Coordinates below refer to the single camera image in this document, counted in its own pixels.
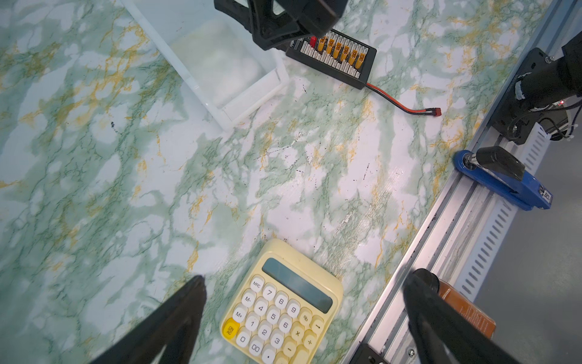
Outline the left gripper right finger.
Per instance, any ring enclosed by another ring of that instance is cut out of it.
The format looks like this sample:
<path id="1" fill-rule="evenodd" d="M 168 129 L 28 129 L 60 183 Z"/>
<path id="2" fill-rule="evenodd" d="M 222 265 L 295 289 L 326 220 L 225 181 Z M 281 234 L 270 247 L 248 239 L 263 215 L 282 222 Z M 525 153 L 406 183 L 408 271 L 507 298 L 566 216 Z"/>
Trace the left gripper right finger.
<path id="1" fill-rule="evenodd" d="M 435 291 L 437 276 L 425 268 L 408 275 L 403 299 L 421 363 L 517 363 Z"/>

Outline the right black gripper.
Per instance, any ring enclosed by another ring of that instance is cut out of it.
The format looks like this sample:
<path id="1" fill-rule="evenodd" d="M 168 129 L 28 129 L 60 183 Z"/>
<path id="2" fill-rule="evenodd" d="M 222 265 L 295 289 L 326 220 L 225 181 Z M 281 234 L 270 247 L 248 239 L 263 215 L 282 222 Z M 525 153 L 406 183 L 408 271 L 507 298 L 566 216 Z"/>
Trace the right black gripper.
<path id="1" fill-rule="evenodd" d="M 283 11 L 277 14 L 274 4 Z M 248 1 L 215 0 L 215 9 L 233 18 L 253 36 L 263 50 L 280 48 L 306 36 L 321 38 L 342 18 L 348 1 Z"/>

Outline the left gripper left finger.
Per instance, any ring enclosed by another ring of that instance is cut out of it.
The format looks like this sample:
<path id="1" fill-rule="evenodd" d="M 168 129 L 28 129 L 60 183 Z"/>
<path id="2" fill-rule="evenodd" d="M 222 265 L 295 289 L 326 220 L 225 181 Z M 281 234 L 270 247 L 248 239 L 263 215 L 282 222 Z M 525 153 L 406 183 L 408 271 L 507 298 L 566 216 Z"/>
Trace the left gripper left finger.
<path id="1" fill-rule="evenodd" d="M 93 362 L 188 363 L 206 300 L 206 280 L 197 275 Z"/>

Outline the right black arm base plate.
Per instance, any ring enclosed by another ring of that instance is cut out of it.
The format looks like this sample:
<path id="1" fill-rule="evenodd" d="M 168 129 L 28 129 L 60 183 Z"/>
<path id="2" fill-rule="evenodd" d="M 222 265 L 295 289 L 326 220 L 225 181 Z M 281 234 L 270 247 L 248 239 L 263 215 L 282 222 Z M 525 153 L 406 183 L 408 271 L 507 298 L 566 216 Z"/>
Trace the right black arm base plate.
<path id="1" fill-rule="evenodd" d="M 539 111 L 571 94 L 571 72 L 565 57 L 553 60 L 541 49 L 532 49 L 504 92 L 490 124 L 504 138 L 521 145 Z"/>

